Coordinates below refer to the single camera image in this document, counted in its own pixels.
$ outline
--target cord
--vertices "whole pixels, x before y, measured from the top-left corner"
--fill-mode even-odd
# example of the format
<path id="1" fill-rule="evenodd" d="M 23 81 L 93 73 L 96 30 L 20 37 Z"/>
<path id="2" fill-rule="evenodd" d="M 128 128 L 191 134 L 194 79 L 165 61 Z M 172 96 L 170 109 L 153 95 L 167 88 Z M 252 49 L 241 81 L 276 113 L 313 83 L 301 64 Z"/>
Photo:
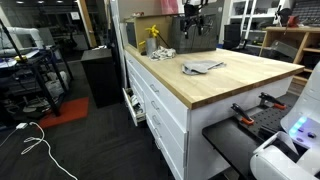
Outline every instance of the cord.
<path id="1" fill-rule="evenodd" d="M 60 164 L 54 159 L 54 157 L 52 156 L 51 154 L 51 146 L 50 144 L 48 143 L 48 141 L 44 140 L 44 137 L 45 137 L 45 134 L 44 134 L 44 131 L 43 129 L 39 126 L 39 124 L 35 123 L 35 122 L 31 122 L 29 123 L 29 125 L 36 125 L 38 126 L 38 128 L 41 130 L 42 132 L 42 137 L 41 138 L 35 138 L 35 137 L 29 137 L 27 139 L 25 139 L 23 142 L 26 143 L 26 142 L 31 142 L 31 141 L 37 141 L 36 143 L 34 143 L 33 145 L 27 147 L 25 150 L 23 150 L 21 152 L 21 155 L 24 155 L 26 153 L 28 153 L 29 151 L 31 151 L 31 149 L 33 149 L 35 146 L 37 146 L 38 144 L 40 144 L 41 142 L 45 142 L 48 146 L 48 154 L 50 156 L 50 158 L 56 163 L 56 165 L 61 169 L 63 170 L 66 174 L 68 174 L 70 177 L 72 177 L 73 179 L 75 180 L 78 180 L 74 175 L 70 174 L 66 169 L 64 169 L 62 166 L 60 166 Z"/>
<path id="2" fill-rule="evenodd" d="M 0 144 L 0 147 L 1 147 L 1 146 L 9 139 L 9 137 L 10 137 L 13 133 L 15 133 L 17 130 L 18 130 L 18 129 L 13 130 L 13 131 L 7 136 L 7 138 Z"/>

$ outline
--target drawer handle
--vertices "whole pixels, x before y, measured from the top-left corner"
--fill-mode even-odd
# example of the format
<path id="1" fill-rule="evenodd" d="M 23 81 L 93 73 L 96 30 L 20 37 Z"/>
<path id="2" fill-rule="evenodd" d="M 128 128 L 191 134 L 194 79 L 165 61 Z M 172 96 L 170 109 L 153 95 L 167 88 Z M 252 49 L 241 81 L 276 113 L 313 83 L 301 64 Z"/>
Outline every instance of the drawer handle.
<path id="1" fill-rule="evenodd" d="M 152 91 L 154 91 L 154 92 L 159 92 L 159 90 L 153 85 L 153 84 L 151 84 L 150 85 L 150 88 L 152 89 Z"/>
<path id="2" fill-rule="evenodd" d="M 154 128 L 154 131 L 156 132 L 156 134 L 157 134 L 157 136 L 158 136 L 159 138 L 162 138 L 162 136 L 160 135 L 160 133 L 159 133 L 159 131 L 158 131 L 157 128 Z"/>
<path id="3" fill-rule="evenodd" d="M 161 123 L 158 121 L 157 117 L 155 115 L 152 116 L 153 121 L 157 124 L 160 125 Z"/>
<path id="4" fill-rule="evenodd" d="M 159 146 L 159 144 L 158 144 L 158 141 L 157 141 L 156 139 L 154 140 L 154 143 L 156 144 L 157 148 L 158 148 L 159 150 L 161 150 L 161 148 L 160 148 L 160 146 Z"/>
<path id="5" fill-rule="evenodd" d="M 158 106 L 156 105 L 156 102 L 152 101 L 151 104 L 154 109 L 159 110 Z"/>

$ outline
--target gray cloth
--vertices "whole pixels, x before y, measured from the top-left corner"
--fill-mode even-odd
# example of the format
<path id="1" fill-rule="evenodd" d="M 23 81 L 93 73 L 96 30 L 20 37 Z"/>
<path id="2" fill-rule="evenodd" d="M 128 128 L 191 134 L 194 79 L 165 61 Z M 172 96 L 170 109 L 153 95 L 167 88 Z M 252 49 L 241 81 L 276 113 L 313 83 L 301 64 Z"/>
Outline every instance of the gray cloth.
<path id="1" fill-rule="evenodd" d="M 226 64 L 219 61 L 186 61 L 182 65 L 182 72 L 188 75 L 206 74 L 210 69 L 225 67 Z"/>

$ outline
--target black carpet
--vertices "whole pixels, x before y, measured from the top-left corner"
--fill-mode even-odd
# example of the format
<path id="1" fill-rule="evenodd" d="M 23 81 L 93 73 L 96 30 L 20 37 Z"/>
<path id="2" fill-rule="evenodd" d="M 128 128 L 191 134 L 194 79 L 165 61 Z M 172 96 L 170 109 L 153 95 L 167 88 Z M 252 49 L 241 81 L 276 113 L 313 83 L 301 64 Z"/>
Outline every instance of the black carpet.
<path id="1" fill-rule="evenodd" d="M 56 160 L 78 179 L 153 180 L 173 179 L 161 152 L 145 126 L 137 128 L 124 104 L 97 109 L 80 63 L 70 63 L 75 80 L 66 101 L 89 97 L 87 118 L 45 129 L 45 139 Z M 0 143 L 11 130 L 0 132 Z M 40 137 L 35 127 L 13 134 L 0 147 L 0 179 L 72 179 L 57 168 L 42 143 L 26 155 L 24 139 Z"/>

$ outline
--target clamp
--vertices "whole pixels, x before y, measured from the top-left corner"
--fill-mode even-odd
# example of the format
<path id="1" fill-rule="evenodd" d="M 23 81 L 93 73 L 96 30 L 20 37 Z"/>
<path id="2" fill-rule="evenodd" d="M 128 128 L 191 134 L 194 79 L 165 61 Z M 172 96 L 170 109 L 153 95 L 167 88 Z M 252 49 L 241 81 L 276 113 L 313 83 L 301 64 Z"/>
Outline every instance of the clamp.
<path id="1" fill-rule="evenodd" d="M 253 125 L 254 120 L 249 117 L 249 115 L 244 112 L 244 110 L 236 103 L 232 104 L 231 109 L 233 109 L 237 114 L 242 116 L 241 122 L 245 123 L 248 126 Z"/>
<path id="2" fill-rule="evenodd" d="M 273 96 L 271 96 L 267 93 L 262 92 L 261 95 L 259 96 L 259 98 L 261 98 L 260 106 L 265 105 L 266 101 L 268 101 L 268 102 L 273 103 L 273 107 L 275 107 L 275 108 L 278 108 L 281 110 L 285 110 L 287 108 L 287 106 L 284 103 L 278 101 L 276 98 L 274 98 Z"/>

